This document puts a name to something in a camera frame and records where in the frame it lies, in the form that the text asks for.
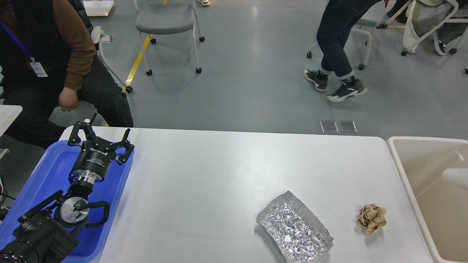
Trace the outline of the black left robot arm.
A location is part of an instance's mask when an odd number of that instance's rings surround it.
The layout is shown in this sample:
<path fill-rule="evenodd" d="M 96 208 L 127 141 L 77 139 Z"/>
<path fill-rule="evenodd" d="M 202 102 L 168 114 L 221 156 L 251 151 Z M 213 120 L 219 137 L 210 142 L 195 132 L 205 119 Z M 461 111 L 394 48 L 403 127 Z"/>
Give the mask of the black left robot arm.
<path fill-rule="evenodd" d="M 2 263 L 87 263 L 102 250 L 127 181 L 134 145 L 78 121 L 53 143 L 1 224 Z"/>

